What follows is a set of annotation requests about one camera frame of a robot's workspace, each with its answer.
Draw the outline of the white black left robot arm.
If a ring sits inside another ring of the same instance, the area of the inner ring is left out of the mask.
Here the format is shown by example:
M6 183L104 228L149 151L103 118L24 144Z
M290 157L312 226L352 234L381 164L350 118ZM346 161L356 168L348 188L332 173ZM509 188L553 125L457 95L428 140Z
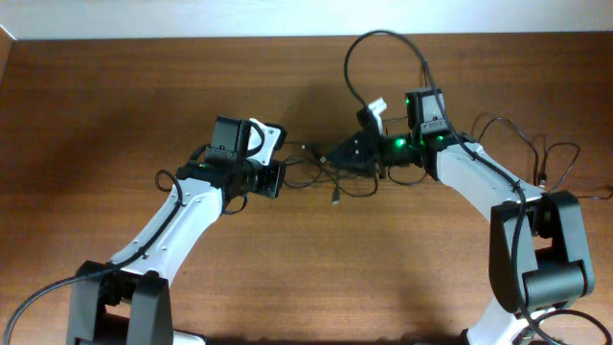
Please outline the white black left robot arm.
M255 118L216 119L211 143L169 175L167 199L143 230L107 263L87 261L73 285L69 344L204 344L173 327L170 287L194 245L236 197L275 198L284 166L275 160L282 126Z

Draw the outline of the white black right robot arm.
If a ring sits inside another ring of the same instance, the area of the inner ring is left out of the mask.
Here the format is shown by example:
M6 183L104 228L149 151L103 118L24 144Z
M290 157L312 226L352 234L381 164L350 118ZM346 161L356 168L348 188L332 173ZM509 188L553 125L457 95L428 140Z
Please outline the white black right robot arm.
M490 225L488 275L493 297L463 344L528 344L547 318L589 295L595 275L579 200L548 193L495 162L444 117L443 93L405 96L409 133L385 136L382 99L357 113L361 130L325 158L340 170L380 179L415 165L460 193Z

